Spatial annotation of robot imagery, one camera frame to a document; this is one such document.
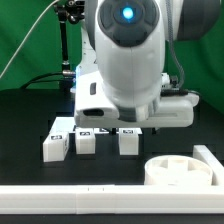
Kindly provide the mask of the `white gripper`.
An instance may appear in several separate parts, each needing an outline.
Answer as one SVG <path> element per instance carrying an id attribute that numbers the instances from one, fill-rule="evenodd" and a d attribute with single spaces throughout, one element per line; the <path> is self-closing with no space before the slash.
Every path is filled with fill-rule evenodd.
<path id="1" fill-rule="evenodd" d="M 199 97 L 189 93 L 185 96 L 162 97 L 153 115 L 144 121 L 122 121 L 117 107 L 106 97 L 102 78 L 98 71 L 79 76 L 76 84 L 74 118 L 77 127 L 112 128 L 169 128 L 187 127 L 193 123 L 193 108 Z"/>

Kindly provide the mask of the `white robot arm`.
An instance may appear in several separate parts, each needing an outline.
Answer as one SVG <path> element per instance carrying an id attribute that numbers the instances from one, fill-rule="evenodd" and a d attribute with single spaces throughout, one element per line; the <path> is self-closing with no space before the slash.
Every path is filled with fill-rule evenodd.
<path id="1" fill-rule="evenodd" d="M 197 40 L 222 0 L 85 0 L 84 33 L 96 64 L 78 72 L 74 118 L 81 128 L 165 128 L 193 123 L 199 96 L 163 74 L 165 45 Z"/>

